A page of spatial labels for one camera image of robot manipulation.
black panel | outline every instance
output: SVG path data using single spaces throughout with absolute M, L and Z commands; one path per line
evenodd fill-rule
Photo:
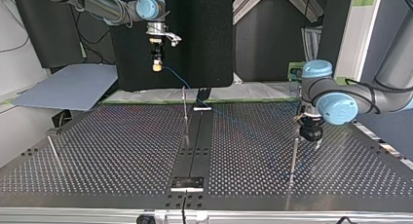
M 192 88 L 226 87 L 233 81 L 233 0 L 167 0 L 169 30 L 182 37 L 176 48 L 166 45 L 164 64 Z M 146 22 L 132 29 L 111 28 L 119 83 L 125 91 L 181 88 L 169 71 L 152 71 Z
M 319 41 L 318 59 L 328 60 L 335 69 L 344 29 L 351 7 L 352 0 L 328 0 L 325 10 L 324 25 Z
M 237 74 L 244 81 L 285 81 L 303 61 L 304 16 L 288 0 L 262 0 L 237 24 Z
M 34 50 L 44 68 L 83 61 L 69 5 L 49 0 L 16 0 Z

metal base plate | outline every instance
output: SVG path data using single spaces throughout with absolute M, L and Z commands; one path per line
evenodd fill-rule
M 54 138 L 58 157 L 1 168 L 0 206 L 413 212 L 413 171 L 353 126 L 301 142 L 289 184 L 296 107 L 216 104 L 187 126 L 180 105 L 100 106 Z M 172 193 L 175 177 L 204 191 Z

white wall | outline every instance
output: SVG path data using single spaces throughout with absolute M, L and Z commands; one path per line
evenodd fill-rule
M 4 2 L 19 18 L 16 6 L 8 0 Z M 0 4 L 0 51 L 21 45 L 26 37 L 25 30 Z M 41 141 L 46 130 L 53 127 L 51 117 L 56 110 L 17 107 L 3 102 L 46 77 L 30 42 L 16 51 L 0 53 L 0 167 Z
M 19 18 L 16 6 L 4 1 Z M 21 45 L 27 33 L 0 4 L 0 51 Z M 13 52 L 0 53 L 0 101 L 2 95 L 20 91 L 46 78 L 30 42 Z
M 380 2 L 350 9 L 335 77 L 361 78 Z

light blue sheet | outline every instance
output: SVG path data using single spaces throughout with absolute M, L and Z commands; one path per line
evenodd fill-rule
M 118 79 L 116 66 L 69 65 L 12 103 L 19 106 L 87 111 Z

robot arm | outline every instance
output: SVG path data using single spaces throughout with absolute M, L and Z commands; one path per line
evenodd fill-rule
M 154 60 L 153 70 L 163 69 L 165 57 L 164 44 L 166 39 L 171 40 L 173 47 L 181 41 L 181 38 L 172 32 L 168 32 L 166 25 L 167 4 L 166 0 L 136 0 L 126 3 L 122 0 L 51 0 L 59 3 L 68 3 L 76 7 L 79 12 L 87 11 L 102 17 L 109 25 L 125 24 L 132 27 L 134 22 L 147 20 L 152 45 L 151 55 Z
M 410 12 L 372 85 L 353 82 L 352 85 L 339 86 L 331 78 L 332 66 L 329 62 L 308 62 L 302 72 L 302 113 L 307 118 L 308 130 L 317 121 L 343 125 L 352 121 L 357 114 L 413 109 L 412 33 L 413 13 Z M 307 134 L 319 135 L 314 131 Z

